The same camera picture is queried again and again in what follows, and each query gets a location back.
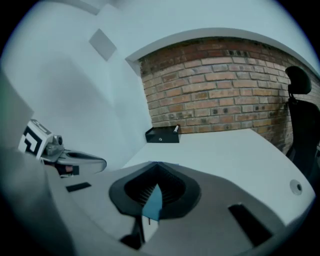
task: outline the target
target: rectangular slot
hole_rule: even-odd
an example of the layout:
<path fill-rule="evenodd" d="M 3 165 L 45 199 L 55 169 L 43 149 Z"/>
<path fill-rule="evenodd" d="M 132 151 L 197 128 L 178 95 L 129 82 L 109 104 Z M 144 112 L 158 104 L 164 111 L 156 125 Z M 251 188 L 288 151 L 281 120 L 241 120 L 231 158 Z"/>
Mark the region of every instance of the rectangular slot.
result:
<path fill-rule="evenodd" d="M 272 237 L 270 231 L 242 204 L 234 204 L 228 209 L 255 247 Z"/>
<path fill-rule="evenodd" d="M 91 185 L 88 182 L 84 182 L 76 185 L 66 186 L 65 188 L 66 190 L 68 190 L 68 192 L 74 192 L 74 191 L 82 190 L 88 187 L 91 187 Z"/>

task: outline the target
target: black box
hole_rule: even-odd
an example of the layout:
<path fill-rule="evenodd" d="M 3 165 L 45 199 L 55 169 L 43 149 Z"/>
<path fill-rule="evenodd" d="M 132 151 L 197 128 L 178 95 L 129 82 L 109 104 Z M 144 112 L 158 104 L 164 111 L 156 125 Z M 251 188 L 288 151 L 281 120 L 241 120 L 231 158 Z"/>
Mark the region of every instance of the black box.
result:
<path fill-rule="evenodd" d="M 177 132 L 174 132 L 175 126 L 151 128 L 145 133 L 148 143 L 179 143 L 181 137 L 181 127 L 178 126 Z"/>

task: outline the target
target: blue object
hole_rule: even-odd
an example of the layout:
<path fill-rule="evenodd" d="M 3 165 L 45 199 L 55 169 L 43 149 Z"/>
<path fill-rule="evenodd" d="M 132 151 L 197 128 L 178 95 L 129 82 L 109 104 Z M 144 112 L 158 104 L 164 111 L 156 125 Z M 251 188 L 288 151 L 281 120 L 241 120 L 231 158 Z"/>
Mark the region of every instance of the blue object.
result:
<path fill-rule="evenodd" d="M 149 199 L 142 208 L 142 215 L 155 221 L 159 221 L 160 210 L 162 209 L 162 192 L 157 184 Z"/>

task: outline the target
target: white desk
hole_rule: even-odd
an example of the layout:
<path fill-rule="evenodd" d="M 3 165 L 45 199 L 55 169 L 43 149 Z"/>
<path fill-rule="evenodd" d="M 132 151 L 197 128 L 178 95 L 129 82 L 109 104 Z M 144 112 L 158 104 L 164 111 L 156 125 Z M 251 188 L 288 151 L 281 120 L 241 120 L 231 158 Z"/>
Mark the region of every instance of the white desk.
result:
<path fill-rule="evenodd" d="M 179 164 L 223 177 L 265 203 L 285 225 L 315 198 L 299 169 L 251 129 L 182 134 L 180 143 L 147 143 L 124 168 L 148 161 Z M 301 195 L 291 191 L 293 179 L 301 183 Z"/>

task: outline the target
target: black chair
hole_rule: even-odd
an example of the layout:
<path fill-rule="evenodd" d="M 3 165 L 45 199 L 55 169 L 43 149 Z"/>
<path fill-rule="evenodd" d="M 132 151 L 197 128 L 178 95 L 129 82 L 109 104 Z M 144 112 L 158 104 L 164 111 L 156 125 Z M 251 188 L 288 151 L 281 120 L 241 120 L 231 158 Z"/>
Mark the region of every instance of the black chair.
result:
<path fill-rule="evenodd" d="M 306 72 L 298 66 L 290 66 L 285 72 L 291 80 L 288 85 L 288 105 L 293 131 L 293 144 L 286 156 L 316 190 L 320 177 L 316 156 L 320 141 L 320 110 L 315 104 L 298 100 L 293 95 L 308 94 L 311 91 L 311 82 Z"/>

